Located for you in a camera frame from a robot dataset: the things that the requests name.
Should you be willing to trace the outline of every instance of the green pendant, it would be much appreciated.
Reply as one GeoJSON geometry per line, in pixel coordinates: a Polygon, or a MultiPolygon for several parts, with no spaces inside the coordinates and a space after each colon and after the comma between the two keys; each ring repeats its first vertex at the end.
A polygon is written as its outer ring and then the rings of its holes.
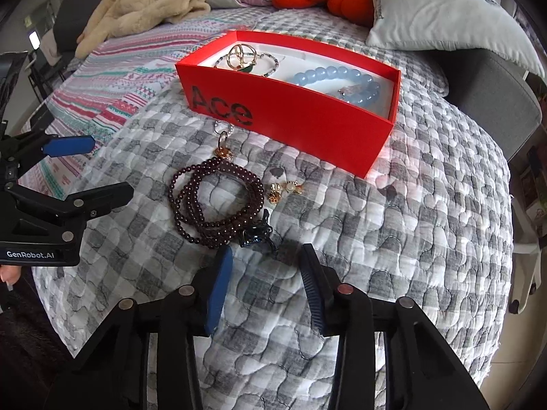
{"type": "Polygon", "coordinates": [[[238,71],[250,73],[253,70],[253,68],[254,68],[254,64],[250,64],[248,66],[245,66],[244,68],[239,69],[238,71]]]}

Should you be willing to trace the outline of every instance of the striped blanket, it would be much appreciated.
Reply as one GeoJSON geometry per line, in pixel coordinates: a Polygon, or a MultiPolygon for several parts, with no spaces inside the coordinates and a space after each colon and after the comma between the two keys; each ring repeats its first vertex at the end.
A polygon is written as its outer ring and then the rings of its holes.
{"type": "MultiPolygon", "coordinates": [[[[140,108],[177,78],[174,63],[229,29],[252,29],[272,8],[217,10],[205,17],[165,24],[111,39],[95,50],[46,100],[55,122],[50,134],[92,135],[95,152],[140,108]]],[[[62,199],[93,154],[46,158],[20,183],[62,199]]]]}

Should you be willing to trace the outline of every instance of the gold earring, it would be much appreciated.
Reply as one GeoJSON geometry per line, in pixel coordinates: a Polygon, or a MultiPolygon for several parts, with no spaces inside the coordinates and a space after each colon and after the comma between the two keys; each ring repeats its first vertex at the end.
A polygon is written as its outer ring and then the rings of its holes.
{"type": "Polygon", "coordinates": [[[270,186],[268,200],[273,205],[277,205],[281,200],[281,185],[279,183],[272,183],[272,185],[270,186]]]}
{"type": "Polygon", "coordinates": [[[287,182],[285,185],[285,191],[290,193],[296,193],[296,194],[302,194],[304,191],[304,188],[301,184],[298,184],[297,182],[287,182]]]}

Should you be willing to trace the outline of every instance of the blue bead bracelet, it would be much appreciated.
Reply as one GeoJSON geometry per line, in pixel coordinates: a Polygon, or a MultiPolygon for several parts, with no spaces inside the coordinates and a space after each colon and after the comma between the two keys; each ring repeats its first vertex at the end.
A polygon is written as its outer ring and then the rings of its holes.
{"type": "Polygon", "coordinates": [[[298,72],[288,82],[298,86],[306,86],[316,81],[335,79],[351,80],[356,83],[356,86],[359,86],[359,91],[349,95],[344,93],[343,88],[336,94],[338,98],[352,105],[364,108],[379,98],[380,84],[374,81],[371,75],[361,73],[358,69],[348,69],[345,66],[308,69],[305,72],[298,72]]]}

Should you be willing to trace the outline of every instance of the gray white quilt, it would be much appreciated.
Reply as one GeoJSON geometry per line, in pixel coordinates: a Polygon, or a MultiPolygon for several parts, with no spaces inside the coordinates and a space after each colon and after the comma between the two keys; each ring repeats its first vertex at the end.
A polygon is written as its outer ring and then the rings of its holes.
{"type": "MultiPolygon", "coordinates": [[[[337,338],[311,329],[295,253],[312,243],[324,264],[371,297],[412,297],[477,383],[497,349],[510,288],[509,170],[499,147],[447,103],[442,72],[416,53],[364,45],[362,31],[320,10],[279,11],[260,30],[348,47],[403,71],[397,122],[366,179],[259,134],[228,139],[234,162],[263,179],[272,169],[304,184],[271,209],[276,255],[234,249],[221,322],[196,338],[206,408],[322,408],[329,398],[337,338]]],[[[84,170],[75,191],[128,181],[125,208],[89,223],[75,268],[37,268],[40,297],[55,330],[76,353],[123,297],[164,297],[191,281],[214,252],[173,228],[166,187],[175,171],[209,158],[213,120],[188,109],[178,81],[136,114],[84,170]]],[[[240,208],[237,182],[210,176],[206,217],[240,208]]],[[[385,360],[377,337],[376,404],[385,405],[385,360]]],[[[149,400],[154,407],[154,360],[149,400]]]]}

